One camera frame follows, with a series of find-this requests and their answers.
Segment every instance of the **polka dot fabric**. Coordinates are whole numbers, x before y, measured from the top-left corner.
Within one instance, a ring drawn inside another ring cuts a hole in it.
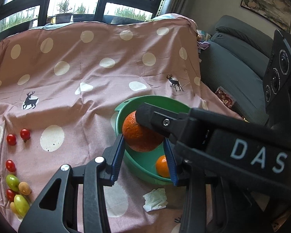
[[[237,117],[200,81],[192,25],[182,16],[122,26],[74,23],[0,42],[0,207],[16,230],[20,220],[5,197],[7,159],[34,201],[62,164],[86,164],[114,143],[114,109],[129,98],[165,95]],[[24,128],[31,132],[26,143],[19,137]],[[17,136],[13,147],[9,133]],[[167,208],[146,213],[142,196],[154,188],[122,165],[116,185],[105,188],[112,232],[178,230],[185,189],[166,186]]]

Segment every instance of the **crumpled tissue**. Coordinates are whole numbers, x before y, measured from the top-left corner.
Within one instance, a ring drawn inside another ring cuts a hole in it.
[[[165,188],[153,189],[151,192],[145,194],[144,196],[145,204],[143,208],[146,212],[163,209],[168,204],[167,196],[165,194]]]

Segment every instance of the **deer print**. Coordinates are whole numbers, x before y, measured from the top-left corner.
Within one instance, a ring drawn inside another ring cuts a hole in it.
[[[28,105],[31,105],[31,107],[29,109],[31,109],[33,107],[33,109],[36,107],[36,101],[38,99],[35,99],[35,100],[31,100],[30,97],[35,93],[36,91],[31,91],[31,93],[27,93],[27,98],[24,102],[24,105],[23,105],[23,109],[25,109]]]
[[[181,223],[181,218],[182,218],[182,216],[180,216],[178,218],[175,218],[174,222],[175,223]]]
[[[177,80],[173,80],[173,79],[172,79],[172,74],[168,74],[168,75],[166,75],[166,78],[170,81],[172,87],[176,90],[176,92],[177,92],[177,88],[176,88],[176,86],[178,86],[179,91],[181,91],[182,87],[180,86],[179,81],[177,81]]]

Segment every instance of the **green cherry tomato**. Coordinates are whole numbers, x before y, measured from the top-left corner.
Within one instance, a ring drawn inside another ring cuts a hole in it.
[[[20,183],[19,179],[14,176],[13,174],[8,174],[5,178],[6,183],[8,184],[9,188],[11,188],[14,192],[18,192],[18,185]]]
[[[17,212],[22,217],[24,217],[27,214],[28,210],[30,209],[30,206],[27,200],[22,195],[19,195],[19,194],[15,195],[14,197],[14,205]]]

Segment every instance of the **camera lens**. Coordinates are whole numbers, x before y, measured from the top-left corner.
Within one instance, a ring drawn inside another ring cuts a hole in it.
[[[276,70],[272,72],[272,89],[274,93],[277,93],[279,90],[279,75]]]
[[[279,54],[279,64],[280,64],[282,73],[286,75],[289,70],[289,58],[287,56],[287,53],[284,50],[281,50]]]
[[[267,102],[268,102],[269,99],[271,98],[271,89],[269,88],[268,85],[266,86],[266,90],[265,90],[265,98],[266,98],[266,101],[267,101]]]

